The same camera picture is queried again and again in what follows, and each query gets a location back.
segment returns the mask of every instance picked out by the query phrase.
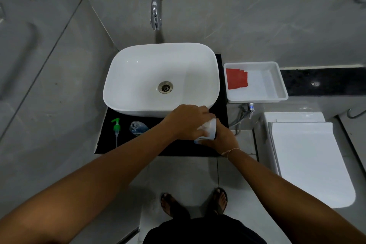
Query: sink basin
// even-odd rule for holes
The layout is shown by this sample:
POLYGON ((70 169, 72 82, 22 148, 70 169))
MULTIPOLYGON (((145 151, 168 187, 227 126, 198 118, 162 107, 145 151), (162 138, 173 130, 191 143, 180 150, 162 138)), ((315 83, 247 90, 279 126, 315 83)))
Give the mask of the sink basin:
POLYGON ((114 57, 103 99, 123 114, 165 117, 180 104, 210 108, 219 91, 217 60, 209 47, 146 44, 125 48, 114 57))

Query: bracelet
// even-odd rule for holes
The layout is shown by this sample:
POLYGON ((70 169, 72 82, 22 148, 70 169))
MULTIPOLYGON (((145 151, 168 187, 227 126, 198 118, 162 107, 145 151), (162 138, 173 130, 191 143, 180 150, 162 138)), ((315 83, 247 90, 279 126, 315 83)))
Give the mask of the bracelet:
POLYGON ((222 154, 221 154, 221 156, 223 156, 223 157, 226 157, 228 160, 229 160, 229 153, 232 151, 232 150, 234 150, 234 149, 238 149, 238 150, 240 150, 240 151, 242 151, 241 149, 239 149, 239 148, 232 148, 232 149, 230 149, 230 150, 228 150, 228 151, 226 151, 226 152, 223 152, 222 154))

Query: person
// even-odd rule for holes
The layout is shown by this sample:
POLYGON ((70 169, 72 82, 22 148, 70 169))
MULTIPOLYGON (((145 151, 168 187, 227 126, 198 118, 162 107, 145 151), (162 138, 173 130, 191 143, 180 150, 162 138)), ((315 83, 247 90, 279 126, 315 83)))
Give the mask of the person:
MULTIPOLYGON (((214 118, 204 106, 180 105, 143 135, 100 156, 25 201, 0 220, 0 243, 69 243, 137 174, 176 139, 194 140, 214 118)), ((239 149, 217 120, 217 136, 203 144, 239 170, 263 207, 292 243, 366 243, 366 236, 333 209, 274 174, 239 149)), ((152 229, 144 242, 265 243, 241 222, 223 214, 230 202, 218 188, 205 217, 189 213, 170 194, 161 197, 172 220, 152 229)))

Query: person's left arm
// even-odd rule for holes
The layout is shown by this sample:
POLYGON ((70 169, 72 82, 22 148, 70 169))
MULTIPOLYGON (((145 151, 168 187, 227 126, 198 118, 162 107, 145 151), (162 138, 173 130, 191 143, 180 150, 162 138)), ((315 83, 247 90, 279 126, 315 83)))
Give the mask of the person's left arm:
POLYGON ((0 220, 0 243, 69 243, 161 151, 194 140, 214 117, 205 106, 180 105, 160 124, 33 196, 0 220))

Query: hand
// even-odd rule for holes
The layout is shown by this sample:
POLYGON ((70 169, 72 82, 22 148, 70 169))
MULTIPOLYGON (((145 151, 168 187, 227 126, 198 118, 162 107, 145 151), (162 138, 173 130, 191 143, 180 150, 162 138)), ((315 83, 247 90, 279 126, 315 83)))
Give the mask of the hand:
POLYGON ((161 124, 173 131, 177 139, 195 140, 201 136, 208 136, 206 131, 197 128, 213 118, 215 115, 209 113, 206 106, 182 104, 165 117, 161 124))
POLYGON ((215 149, 219 154, 223 154, 234 148, 239 148, 235 135, 219 119, 216 119, 216 139, 201 140, 200 143, 215 149))

